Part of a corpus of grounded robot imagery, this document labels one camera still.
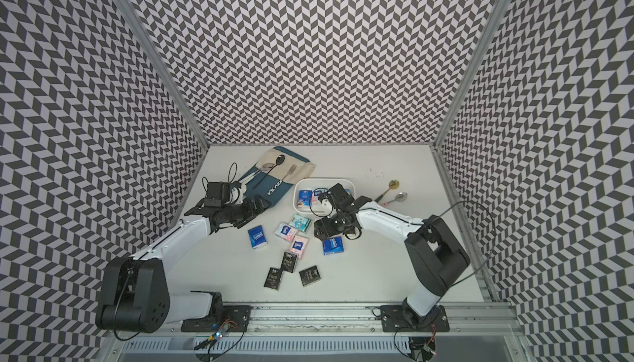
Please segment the black tissue pack middle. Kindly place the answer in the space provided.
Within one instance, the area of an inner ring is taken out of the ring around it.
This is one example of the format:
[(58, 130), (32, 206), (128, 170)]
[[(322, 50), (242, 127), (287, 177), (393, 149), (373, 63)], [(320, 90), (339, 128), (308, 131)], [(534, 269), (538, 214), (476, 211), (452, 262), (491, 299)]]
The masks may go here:
[(297, 266), (297, 260), (298, 260), (297, 255), (289, 251), (285, 251), (282, 257), (281, 269), (288, 273), (294, 273)]

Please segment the black metal spoon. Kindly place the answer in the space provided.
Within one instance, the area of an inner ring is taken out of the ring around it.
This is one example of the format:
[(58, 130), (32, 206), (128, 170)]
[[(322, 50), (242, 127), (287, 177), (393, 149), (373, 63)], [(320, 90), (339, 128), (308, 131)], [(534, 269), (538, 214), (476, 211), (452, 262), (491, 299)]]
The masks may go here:
[(270, 175), (270, 173), (277, 168), (279, 165), (282, 165), (282, 163), (286, 160), (286, 156), (284, 154), (280, 154), (277, 156), (275, 162), (272, 164), (272, 166), (266, 171), (266, 174), (264, 175), (264, 177), (259, 180), (255, 185), (254, 185), (254, 189), (258, 188), (259, 185), (261, 185), (263, 183), (263, 181)]

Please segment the blue Vinda tissue pack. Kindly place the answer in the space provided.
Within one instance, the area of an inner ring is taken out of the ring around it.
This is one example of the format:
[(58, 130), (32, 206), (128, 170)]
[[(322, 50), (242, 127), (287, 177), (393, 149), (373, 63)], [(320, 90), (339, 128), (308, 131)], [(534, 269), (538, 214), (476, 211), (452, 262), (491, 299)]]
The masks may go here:
[(310, 208), (310, 203), (312, 201), (312, 191), (311, 190), (300, 190), (298, 193), (297, 199), (297, 207), (298, 208)]

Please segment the pink tissue pack lower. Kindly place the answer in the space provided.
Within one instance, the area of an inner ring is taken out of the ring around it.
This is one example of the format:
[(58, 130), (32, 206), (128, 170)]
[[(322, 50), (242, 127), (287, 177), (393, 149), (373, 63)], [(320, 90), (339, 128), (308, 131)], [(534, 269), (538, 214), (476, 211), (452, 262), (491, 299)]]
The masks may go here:
[(308, 241), (309, 239), (304, 236), (295, 235), (288, 251), (301, 259), (307, 248)]

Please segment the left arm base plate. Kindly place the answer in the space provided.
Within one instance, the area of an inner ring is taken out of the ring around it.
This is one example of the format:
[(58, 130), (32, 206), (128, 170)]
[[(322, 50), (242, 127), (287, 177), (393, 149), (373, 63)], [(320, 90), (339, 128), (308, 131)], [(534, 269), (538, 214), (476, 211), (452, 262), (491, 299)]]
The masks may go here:
[(235, 327), (229, 329), (230, 333), (244, 333), (248, 329), (251, 305), (230, 304), (225, 305), (219, 311), (211, 312), (203, 318), (184, 320), (181, 332), (208, 333), (218, 332), (225, 321), (234, 322)]

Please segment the aluminium front rail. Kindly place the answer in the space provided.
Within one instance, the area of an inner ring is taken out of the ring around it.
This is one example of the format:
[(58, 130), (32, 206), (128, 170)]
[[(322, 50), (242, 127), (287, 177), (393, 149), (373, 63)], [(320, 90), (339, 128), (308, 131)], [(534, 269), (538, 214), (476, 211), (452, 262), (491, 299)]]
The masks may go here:
[(514, 310), (506, 303), (442, 302), (444, 310), (424, 330), (411, 327), (399, 304), (368, 303), (264, 303), (250, 304), (252, 336), (380, 336), (388, 333), (423, 336), (521, 336)]

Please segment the black tissue pack right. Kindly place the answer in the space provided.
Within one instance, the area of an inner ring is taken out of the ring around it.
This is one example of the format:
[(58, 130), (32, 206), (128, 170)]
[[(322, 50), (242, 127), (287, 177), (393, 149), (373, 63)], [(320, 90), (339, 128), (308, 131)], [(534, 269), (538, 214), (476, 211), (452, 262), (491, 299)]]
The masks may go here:
[(321, 280), (320, 271), (317, 266), (312, 266), (306, 269), (303, 269), (299, 272), (300, 281), (303, 287), (306, 287), (310, 284), (314, 284), (315, 282)]

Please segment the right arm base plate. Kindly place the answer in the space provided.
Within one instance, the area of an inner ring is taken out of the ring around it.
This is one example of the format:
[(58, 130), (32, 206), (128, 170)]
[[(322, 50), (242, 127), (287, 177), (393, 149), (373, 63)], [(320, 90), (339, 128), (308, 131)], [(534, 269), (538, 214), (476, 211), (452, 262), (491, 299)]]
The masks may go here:
[(427, 315), (419, 316), (408, 304), (381, 305), (379, 319), (383, 332), (449, 332), (444, 306), (435, 305)]

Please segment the white storage box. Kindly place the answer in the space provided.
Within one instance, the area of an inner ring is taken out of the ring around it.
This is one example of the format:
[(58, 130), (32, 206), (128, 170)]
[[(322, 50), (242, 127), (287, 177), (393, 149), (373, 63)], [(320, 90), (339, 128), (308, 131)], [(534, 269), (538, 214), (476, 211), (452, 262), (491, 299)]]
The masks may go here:
[(328, 191), (334, 185), (340, 184), (352, 196), (356, 195), (353, 182), (344, 178), (307, 178), (300, 180), (293, 191), (293, 208), (297, 213), (318, 216), (326, 215), (331, 210), (331, 204), (326, 198), (320, 199), (320, 195)]

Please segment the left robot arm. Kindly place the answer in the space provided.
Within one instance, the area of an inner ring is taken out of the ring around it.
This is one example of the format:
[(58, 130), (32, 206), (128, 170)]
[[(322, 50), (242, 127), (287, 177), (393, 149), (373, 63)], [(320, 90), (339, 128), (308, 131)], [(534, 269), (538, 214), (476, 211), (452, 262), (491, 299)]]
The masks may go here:
[(242, 228), (272, 204), (257, 195), (242, 203), (202, 199), (175, 228), (137, 253), (110, 261), (97, 297), (96, 325), (114, 332), (156, 332), (166, 323), (225, 317), (221, 295), (208, 291), (177, 294), (167, 274), (201, 240), (222, 228)]

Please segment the pink handled spoon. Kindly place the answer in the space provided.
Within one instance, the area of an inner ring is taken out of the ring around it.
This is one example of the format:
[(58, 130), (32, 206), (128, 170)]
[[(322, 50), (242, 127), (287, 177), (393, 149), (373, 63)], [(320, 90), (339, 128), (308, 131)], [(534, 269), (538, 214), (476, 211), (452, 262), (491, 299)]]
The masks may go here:
[(399, 192), (393, 199), (388, 200), (387, 202), (383, 203), (382, 206), (386, 207), (392, 203), (400, 203), (400, 202), (404, 202), (406, 201), (406, 199), (408, 198), (408, 194), (406, 192)]

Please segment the black tissue pack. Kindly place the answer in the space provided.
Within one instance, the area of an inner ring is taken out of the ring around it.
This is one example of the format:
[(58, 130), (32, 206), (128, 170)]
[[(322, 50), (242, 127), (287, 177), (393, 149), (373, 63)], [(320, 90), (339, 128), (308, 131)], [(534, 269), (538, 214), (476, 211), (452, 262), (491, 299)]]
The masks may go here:
[(297, 260), (298, 260), (297, 255), (289, 251), (285, 251), (282, 257), (281, 269), (288, 273), (294, 273), (297, 266)]
[(300, 281), (303, 287), (306, 287), (310, 284), (314, 284), (315, 282), (321, 280), (320, 271), (317, 266), (312, 266), (306, 269), (303, 269), (299, 272)]
[(268, 289), (279, 290), (282, 281), (282, 274), (282, 269), (271, 267), (267, 273), (264, 287)]

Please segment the pink blue tissue pack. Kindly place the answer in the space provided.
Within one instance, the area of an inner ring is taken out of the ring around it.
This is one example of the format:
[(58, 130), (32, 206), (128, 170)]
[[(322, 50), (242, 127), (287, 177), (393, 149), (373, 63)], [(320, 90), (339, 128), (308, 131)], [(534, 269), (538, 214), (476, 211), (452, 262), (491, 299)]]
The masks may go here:
[(274, 232), (274, 235), (281, 238), (284, 241), (292, 242), (297, 233), (298, 229), (287, 223), (281, 223)]

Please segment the teal serving tray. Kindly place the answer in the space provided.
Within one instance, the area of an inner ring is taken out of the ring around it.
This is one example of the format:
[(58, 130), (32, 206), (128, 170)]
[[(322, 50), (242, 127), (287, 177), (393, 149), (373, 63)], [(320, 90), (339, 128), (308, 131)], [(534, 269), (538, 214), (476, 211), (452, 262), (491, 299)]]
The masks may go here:
[[(239, 180), (243, 178), (244, 176), (249, 175), (253, 173), (254, 171), (256, 171), (257, 168), (255, 167), (255, 165), (257, 163), (258, 162), (256, 162), (249, 170), (247, 170), (247, 172), (244, 175), (242, 175), (239, 178)], [(294, 187), (295, 184), (292, 185), (292, 184), (283, 182), (272, 195), (268, 195), (267, 192), (275, 185), (275, 183), (277, 183), (277, 181), (275, 181), (275, 179), (273, 178), (266, 178), (263, 181), (263, 183), (259, 185), (258, 188), (254, 189), (254, 185), (259, 180), (261, 180), (264, 177), (264, 175), (265, 174), (262, 172), (258, 174), (253, 180), (251, 180), (251, 182), (244, 185), (245, 196), (249, 199), (253, 199), (255, 195), (261, 195), (263, 198), (268, 200), (272, 204), (272, 206), (275, 206), (284, 197), (284, 195)]]

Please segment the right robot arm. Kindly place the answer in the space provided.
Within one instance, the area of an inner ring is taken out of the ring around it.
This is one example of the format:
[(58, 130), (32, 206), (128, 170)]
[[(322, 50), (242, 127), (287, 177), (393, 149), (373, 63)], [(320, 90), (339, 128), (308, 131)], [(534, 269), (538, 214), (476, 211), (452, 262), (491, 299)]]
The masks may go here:
[(402, 304), (406, 327), (422, 330), (439, 317), (439, 301), (471, 265), (470, 257), (438, 215), (411, 218), (363, 197), (315, 223), (325, 241), (348, 229), (381, 234), (405, 246), (419, 284)]

